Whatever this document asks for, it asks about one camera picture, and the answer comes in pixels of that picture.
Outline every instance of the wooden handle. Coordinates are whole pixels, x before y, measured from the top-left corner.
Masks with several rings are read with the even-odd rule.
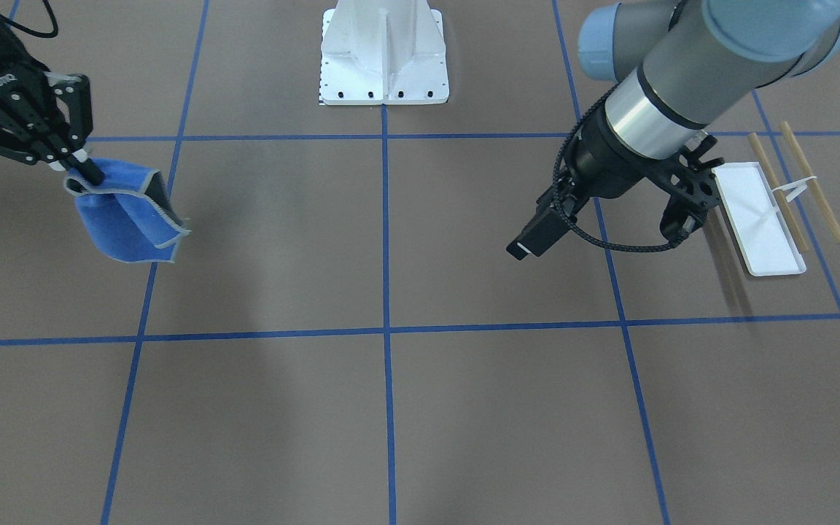
[[[763,175],[767,177],[767,182],[770,183],[771,188],[779,188],[780,183],[777,179],[777,173],[773,170],[773,165],[770,164],[770,159],[767,158],[766,152],[761,146],[761,140],[757,139],[757,133],[751,133],[747,136],[750,141],[750,147],[754,150],[754,155],[757,155],[757,162],[761,164]],[[803,237],[803,230],[799,229],[799,223],[796,222],[796,215],[790,208],[790,203],[786,202],[786,193],[783,190],[776,190],[773,192],[773,197],[777,201],[780,214],[783,215],[783,220],[787,227],[790,228],[790,233],[793,235],[793,243],[796,244],[796,249],[799,253],[809,252],[809,244],[806,242],[806,237]]]
[[[783,132],[783,138],[786,139],[786,143],[793,151],[793,155],[796,156],[796,162],[799,163],[799,168],[803,171],[803,176],[814,176],[812,167],[809,165],[809,160],[806,159],[806,153],[803,152],[803,147],[799,146],[799,143],[796,142],[796,135],[793,134],[790,123],[781,123],[779,129]],[[836,243],[840,243],[840,224],[834,216],[834,211],[831,210],[828,199],[825,198],[823,187],[821,187],[817,179],[810,179],[808,186],[812,197],[816,200],[816,206],[819,206],[819,210],[825,218],[825,223],[828,224],[831,236],[834,237]]]

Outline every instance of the blue cloth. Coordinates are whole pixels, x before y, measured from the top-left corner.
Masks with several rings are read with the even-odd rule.
[[[93,159],[106,174],[93,186],[76,170],[64,188],[101,252],[124,263],[172,263],[189,235],[171,207],[160,171],[113,159]]]

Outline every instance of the blue towel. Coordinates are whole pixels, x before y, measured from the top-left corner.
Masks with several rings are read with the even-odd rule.
[[[64,188],[101,252],[124,263],[172,263],[190,230],[171,207],[160,171],[113,159],[93,159],[106,179],[93,186],[76,170]]]

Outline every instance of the gray floor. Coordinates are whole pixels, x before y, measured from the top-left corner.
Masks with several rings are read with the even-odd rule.
[[[30,50],[89,74],[96,153],[173,177],[194,233],[112,262],[59,176],[0,159],[0,524],[840,524],[840,246],[809,201],[798,278],[749,278],[716,214],[662,255],[504,253],[609,87],[563,53],[603,3],[437,0],[450,102],[339,109],[331,0],[53,0]],[[840,216],[840,56],[737,104],[720,153],[780,120]],[[664,203],[604,228],[656,242]]]

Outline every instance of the cable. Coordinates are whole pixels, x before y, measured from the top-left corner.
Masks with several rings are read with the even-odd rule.
[[[50,0],[41,0],[41,2],[44,4],[44,9],[47,10],[47,16],[50,17],[50,33],[41,33],[40,31],[35,31],[22,26],[20,23],[17,23],[17,21],[11,20],[2,13],[0,13],[0,18],[4,21],[4,23],[9,24],[9,26],[12,26],[23,33],[30,34],[31,36],[36,36],[38,39],[53,39],[53,37],[56,37],[57,33],[60,32],[60,29],[57,27],[57,17],[54,16],[54,10],[50,7]]]
[[[570,179],[569,173],[562,169],[563,166],[563,157],[566,155],[566,149],[569,147],[569,143],[579,134],[579,130],[583,128],[583,123],[586,122],[586,119],[590,117],[594,111],[599,109],[602,106],[604,101],[607,100],[607,97],[610,96],[611,93],[614,93],[614,90],[618,89],[618,85],[612,87],[609,92],[605,93],[600,99],[596,101],[596,103],[592,104],[592,107],[583,114],[581,119],[577,120],[575,127],[573,127],[572,131],[569,132],[566,136],[566,140],[563,140],[563,145],[560,146],[559,153],[556,154],[556,163],[553,164],[553,209],[556,210],[556,213],[563,219],[563,222],[566,223],[566,226],[569,226],[570,230],[576,233],[577,236],[580,236],[582,239],[586,240],[587,242],[597,246],[598,248],[603,249],[610,249],[613,252],[629,252],[629,253],[659,253],[659,252],[667,252],[667,250],[676,248],[683,243],[684,240],[689,238],[689,232],[686,232],[686,229],[680,228],[677,232],[673,235],[672,238],[669,239],[668,242],[662,245],[653,245],[653,246],[633,246],[633,245],[623,245],[617,243],[610,243],[593,237],[590,233],[587,233],[585,230],[581,229],[579,226],[576,225],[569,218],[569,214],[563,210],[563,202],[562,198],[559,195],[559,186],[560,182],[563,182],[563,179]]]

